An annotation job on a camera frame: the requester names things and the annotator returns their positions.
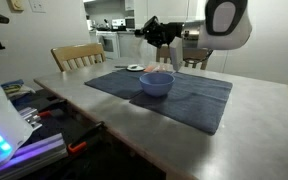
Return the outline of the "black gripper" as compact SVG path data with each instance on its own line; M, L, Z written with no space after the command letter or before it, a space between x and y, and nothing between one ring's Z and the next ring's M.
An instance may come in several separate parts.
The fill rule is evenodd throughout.
M143 30L136 29L134 35L144 36L149 44L160 48L163 44L169 45L175 37L180 38L182 26L183 22L160 23L158 18L153 16L144 24Z

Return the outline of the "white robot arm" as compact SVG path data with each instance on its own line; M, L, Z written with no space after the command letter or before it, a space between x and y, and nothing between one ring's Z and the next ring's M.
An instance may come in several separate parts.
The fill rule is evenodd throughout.
M183 49L234 50L246 44L252 25L248 0L208 0L204 20L162 23L152 16L135 36L148 44Z

